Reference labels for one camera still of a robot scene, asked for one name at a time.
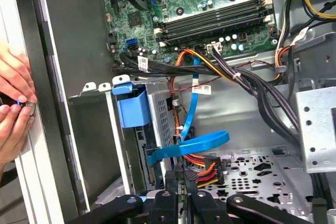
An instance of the white sticker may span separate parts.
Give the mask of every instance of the white sticker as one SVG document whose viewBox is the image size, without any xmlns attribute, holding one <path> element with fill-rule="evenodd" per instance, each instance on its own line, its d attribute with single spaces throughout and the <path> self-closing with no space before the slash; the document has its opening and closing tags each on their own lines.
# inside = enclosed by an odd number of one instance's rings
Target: white sticker
<svg viewBox="0 0 336 224">
<path fill-rule="evenodd" d="M 192 82 L 191 86 L 195 86 L 197 84 L 198 84 L 198 79 L 193 78 L 193 82 Z"/>
<path fill-rule="evenodd" d="M 199 85 L 192 88 L 193 93 L 196 94 L 211 94 L 211 86 L 210 85 Z"/>
<path fill-rule="evenodd" d="M 138 56 L 138 68 L 140 71 L 147 72 L 148 70 L 148 58 Z"/>
<path fill-rule="evenodd" d="M 293 45 L 295 45 L 296 41 L 299 41 L 299 40 L 303 39 L 305 37 L 308 29 L 309 29 L 309 26 L 302 29 L 300 31 L 300 33 L 294 38 L 294 40 L 292 41 L 292 43 L 290 45 L 293 46 Z"/>
</svg>

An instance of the ram slot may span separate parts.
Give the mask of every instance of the ram slot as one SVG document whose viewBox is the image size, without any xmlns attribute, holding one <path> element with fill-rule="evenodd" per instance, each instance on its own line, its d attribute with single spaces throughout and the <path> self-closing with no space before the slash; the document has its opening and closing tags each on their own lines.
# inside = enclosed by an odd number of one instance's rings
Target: ram slot
<svg viewBox="0 0 336 224">
<path fill-rule="evenodd" d="M 215 17 L 215 21 L 216 22 L 221 22 L 222 20 L 227 20 L 227 19 L 232 19 L 235 18 L 237 16 L 245 16 L 245 15 L 249 15 L 251 13 L 256 12 L 257 9 L 255 8 L 255 6 L 249 7 L 249 8 L 244 8 L 242 10 L 239 10 L 238 12 L 217 12 L 215 16 L 213 17 L 206 17 L 206 18 L 200 18 L 198 20 L 193 20 L 192 22 L 186 23 L 183 26 L 181 25 L 174 25 L 174 26 L 166 26 L 166 30 L 168 33 L 173 33 L 175 30 L 190 30 L 193 29 L 194 27 L 199 27 L 200 26 L 200 21 L 201 26 L 207 25 L 208 23 L 210 23 L 211 25 L 213 25 L 214 23 L 214 17 Z"/>
<path fill-rule="evenodd" d="M 205 17 L 214 17 L 216 16 L 216 14 L 218 12 L 236 12 L 239 10 L 242 10 L 244 8 L 249 8 L 251 6 L 255 6 L 257 8 L 257 6 L 260 6 L 260 0 L 250 0 L 250 1 L 246 1 L 237 5 L 233 5 L 233 6 L 228 6 L 228 7 L 223 7 L 221 9 L 217 9 L 217 10 L 212 10 L 209 12 L 204 12 L 202 14 L 197 14 L 197 15 L 193 15 L 191 17 L 185 17 L 179 20 L 175 20 L 169 23 L 165 23 L 166 26 L 173 26 L 173 25 L 177 25 L 177 24 L 181 24 L 181 23 L 189 23 L 192 20 L 199 20 L 200 18 L 205 18 Z"/>
<path fill-rule="evenodd" d="M 258 14 L 252 15 L 253 17 L 238 19 L 238 20 L 229 20 L 220 25 L 215 25 L 215 27 L 201 27 L 200 29 L 194 31 L 185 31 L 183 33 L 176 33 L 175 35 L 167 35 L 165 38 L 162 38 L 162 41 L 169 46 L 174 46 L 177 44 L 189 42 L 191 40 L 200 40 L 206 37 L 217 36 L 223 34 L 223 31 L 232 31 L 238 30 L 250 26 L 260 25 L 264 21 L 264 15 L 259 16 Z"/>
</svg>

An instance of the screw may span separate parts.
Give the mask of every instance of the screw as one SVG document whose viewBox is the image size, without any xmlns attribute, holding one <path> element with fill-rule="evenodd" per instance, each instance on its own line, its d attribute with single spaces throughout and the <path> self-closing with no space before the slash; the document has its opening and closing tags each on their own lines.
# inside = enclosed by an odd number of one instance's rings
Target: screw
<svg viewBox="0 0 336 224">
<path fill-rule="evenodd" d="M 233 200 L 234 200 L 234 202 L 237 202 L 237 203 L 243 202 L 243 199 L 240 198 L 240 197 L 234 197 Z"/>
<path fill-rule="evenodd" d="M 137 200 L 134 198 L 134 197 L 131 197 L 127 200 L 127 203 L 134 203 L 136 202 Z"/>
<path fill-rule="evenodd" d="M 170 196 L 170 193 L 168 191 L 165 191 L 163 194 L 162 194 L 163 197 L 169 197 Z"/>
<path fill-rule="evenodd" d="M 175 100 L 173 100 L 172 104 L 173 104 L 174 107 L 177 107 L 177 106 L 180 105 L 180 101 L 178 99 L 175 99 Z"/>
<path fill-rule="evenodd" d="M 199 192 L 197 193 L 197 195 L 200 196 L 200 197 L 204 197 L 206 194 L 205 194 L 205 192 L 203 192 L 203 191 L 199 191 Z"/>
</svg>

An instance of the green circuit board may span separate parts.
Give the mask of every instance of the green circuit board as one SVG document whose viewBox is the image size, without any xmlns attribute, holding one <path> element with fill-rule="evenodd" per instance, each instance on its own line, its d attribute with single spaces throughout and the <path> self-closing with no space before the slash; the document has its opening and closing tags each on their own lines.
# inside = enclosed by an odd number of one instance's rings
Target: green circuit board
<svg viewBox="0 0 336 224">
<path fill-rule="evenodd" d="M 116 13 L 112 8 L 111 1 L 104 0 L 110 33 L 117 40 L 116 45 L 112 46 L 111 50 L 117 57 L 118 52 L 127 50 L 125 41 L 136 38 L 138 40 L 137 47 L 142 49 L 138 53 L 141 53 L 142 56 L 150 60 L 174 64 L 179 50 L 193 48 L 195 45 L 219 43 L 219 41 L 221 41 L 223 57 L 275 49 L 274 36 L 270 33 L 276 27 L 274 18 L 271 22 L 258 26 L 242 28 L 237 31 L 224 31 L 220 36 L 204 37 L 173 47 L 162 47 L 155 40 L 154 28 L 157 27 L 158 23 L 183 21 L 184 18 L 234 6 L 246 1 L 249 0 L 155 0 L 154 4 L 149 1 L 148 10 L 138 10 L 128 0 L 118 0 L 119 11 Z"/>
</svg>

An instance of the motherboard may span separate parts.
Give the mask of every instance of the motherboard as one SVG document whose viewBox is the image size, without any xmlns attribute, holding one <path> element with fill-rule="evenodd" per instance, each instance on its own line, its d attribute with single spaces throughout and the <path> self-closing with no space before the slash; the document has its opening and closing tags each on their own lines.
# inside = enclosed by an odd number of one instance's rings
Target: motherboard
<svg viewBox="0 0 336 224">
<path fill-rule="evenodd" d="M 111 52 L 175 64 L 185 48 L 223 57 L 272 50 L 272 0 L 104 0 Z"/>
</svg>

